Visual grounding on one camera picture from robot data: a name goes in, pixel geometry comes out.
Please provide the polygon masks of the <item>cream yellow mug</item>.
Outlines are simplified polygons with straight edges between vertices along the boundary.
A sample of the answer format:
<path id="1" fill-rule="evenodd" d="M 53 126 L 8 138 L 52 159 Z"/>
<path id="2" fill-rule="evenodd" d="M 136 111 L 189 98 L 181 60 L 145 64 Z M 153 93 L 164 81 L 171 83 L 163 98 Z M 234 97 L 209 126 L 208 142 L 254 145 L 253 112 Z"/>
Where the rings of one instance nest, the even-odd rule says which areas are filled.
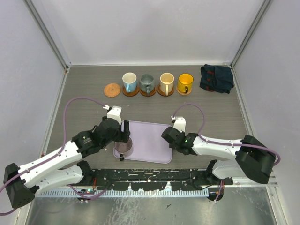
<path id="1" fill-rule="evenodd" d="M 169 96 L 173 90 L 174 76 L 171 73 L 163 73 L 160 77 L 160 91 Z"/>

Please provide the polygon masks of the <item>purple glass mug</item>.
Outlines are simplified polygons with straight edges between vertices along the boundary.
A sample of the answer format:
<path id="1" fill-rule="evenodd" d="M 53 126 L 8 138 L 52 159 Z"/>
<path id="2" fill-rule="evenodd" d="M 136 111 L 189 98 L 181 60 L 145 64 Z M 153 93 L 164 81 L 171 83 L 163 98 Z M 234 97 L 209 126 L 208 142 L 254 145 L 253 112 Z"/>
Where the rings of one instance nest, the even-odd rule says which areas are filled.
<path id="1" fill-rule="evenodd" d="M 133 142 L 132 139 L 129 138 L 127 142 L 115 142 L 114 143 L 114 156 L 119 158 L 122 162 L 125 158 L 130 156 L 133 152 Z"/>

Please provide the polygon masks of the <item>light blue mug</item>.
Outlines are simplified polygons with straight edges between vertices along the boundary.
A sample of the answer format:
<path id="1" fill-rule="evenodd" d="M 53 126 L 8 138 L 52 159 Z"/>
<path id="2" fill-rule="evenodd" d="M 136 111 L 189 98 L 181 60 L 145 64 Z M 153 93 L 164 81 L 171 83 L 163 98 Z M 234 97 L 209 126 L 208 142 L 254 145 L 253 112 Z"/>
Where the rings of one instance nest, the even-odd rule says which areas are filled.
<path id="1" fill-rule="evenodd" d="M 132 93 L 137 87 L 137 77 L 134 73 L 125 73 L 122 77 L 123 85 L 125 87 L 126 93 Z"/>

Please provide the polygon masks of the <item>woven rattan coaster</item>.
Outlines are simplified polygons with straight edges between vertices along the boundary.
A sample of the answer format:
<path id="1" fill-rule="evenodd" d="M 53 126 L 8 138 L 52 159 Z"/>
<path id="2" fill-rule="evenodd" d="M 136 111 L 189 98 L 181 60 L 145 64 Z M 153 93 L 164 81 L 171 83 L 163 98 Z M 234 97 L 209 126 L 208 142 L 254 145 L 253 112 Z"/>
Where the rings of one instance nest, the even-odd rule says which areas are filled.
<path id="1" fill-rule="evenodd" d="M 121 88 L 116 83 L 110 83 L 105 86 L 104 94 L 109 98 L 114 98 L 120 94 Z"/>
<path id="2" fill-rule="evenodd" d="M 192 92 L 192 88 L 189 86 L 176 86 L 176 91 L 183 96 L 189 95 Z"/>

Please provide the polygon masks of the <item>grey-green ceramic mug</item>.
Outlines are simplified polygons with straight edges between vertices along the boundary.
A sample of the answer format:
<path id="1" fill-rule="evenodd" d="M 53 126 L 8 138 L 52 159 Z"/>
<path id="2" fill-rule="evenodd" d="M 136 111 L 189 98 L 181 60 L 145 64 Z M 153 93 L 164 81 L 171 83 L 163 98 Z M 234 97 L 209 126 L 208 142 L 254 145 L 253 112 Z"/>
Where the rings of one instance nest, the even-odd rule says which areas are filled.
<path id="1" fill-rule="evenodd" d="M 149 74 L 142 75 L 140 79 L 140 89 L 148 95 L 155 89 L 154 77 Z"/>

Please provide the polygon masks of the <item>brown wooden coaster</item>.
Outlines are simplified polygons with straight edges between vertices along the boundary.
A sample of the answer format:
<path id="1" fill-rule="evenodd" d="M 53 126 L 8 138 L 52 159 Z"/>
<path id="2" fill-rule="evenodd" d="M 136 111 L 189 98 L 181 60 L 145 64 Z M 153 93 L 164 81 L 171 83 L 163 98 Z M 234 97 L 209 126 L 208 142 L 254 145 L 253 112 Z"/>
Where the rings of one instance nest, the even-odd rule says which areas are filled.
<path id="1" fill-rule="evenodd" d="M 159 93 L 159 95 L 163 96 L 163 97 L 169 97 L 171 96 L 173 93 L 174 93 L 174 88 L 171 90 L 171 92 L 168 93 L 168 95 L 166 95 L 165 92 L 163 92 L 161 89 L 160 89 L 160 84 L 157 86 L 157 92 Z"/>
<path id="2" fill-rule="evenodd" d="M 122 93 L 127 97 L 133 97 L 139 93 L 139 86 L 137 85 L 136 89 L 133 92 L 126 92 L 126 88 L 125 86 L 123 86 Z"/>
<path id="3" fill-rule="evenodd" d="M 149 94 L 147 94 L 145 91 L 143 91 L 141 88 L 139 88 L 140 94 L 142 94 L 145 97 L 151 97 L 157 92 L 157 87 L 155 87 Z"/>

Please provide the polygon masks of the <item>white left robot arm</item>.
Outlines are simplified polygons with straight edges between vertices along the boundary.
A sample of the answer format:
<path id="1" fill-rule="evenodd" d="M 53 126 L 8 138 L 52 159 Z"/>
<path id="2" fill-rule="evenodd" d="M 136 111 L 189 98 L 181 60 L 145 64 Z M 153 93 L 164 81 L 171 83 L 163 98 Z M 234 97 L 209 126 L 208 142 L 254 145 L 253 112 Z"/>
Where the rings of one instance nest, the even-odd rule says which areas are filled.
<path id="1" fill-rule="evenodd" d="M 83 159 L 111 142 L 129 140 L 129 121 L 107 118 L 93 129 L 75 135 L 61 148 L 31 163 L 11 163 L 4 172 L 4 189 L 14 210 L 30 203 L 37 193 L 67 184 L 90 185 L 94 174 Z"/>

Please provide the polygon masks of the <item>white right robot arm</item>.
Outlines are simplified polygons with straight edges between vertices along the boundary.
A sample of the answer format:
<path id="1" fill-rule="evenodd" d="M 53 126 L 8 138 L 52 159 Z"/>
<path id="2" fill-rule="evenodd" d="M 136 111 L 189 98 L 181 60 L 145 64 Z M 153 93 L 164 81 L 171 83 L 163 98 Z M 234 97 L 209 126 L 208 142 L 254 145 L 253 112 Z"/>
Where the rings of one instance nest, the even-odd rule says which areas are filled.
<path id="1" fill-rule="evenodd" d="M 278 157 L 276 153 L 250 135 L 238 140 L 222 140 L 200 136 L 196 133 L 185 134 L 173 127 L 164 130 L 161 137 L 169 147 L 184 155 L 210 155 L 224 160 L 212 162 L 207 168 L 206 180 L 215 185 L 219 181 L 246 176 L 260 184 L 269 182 L 273 166 Z"/>

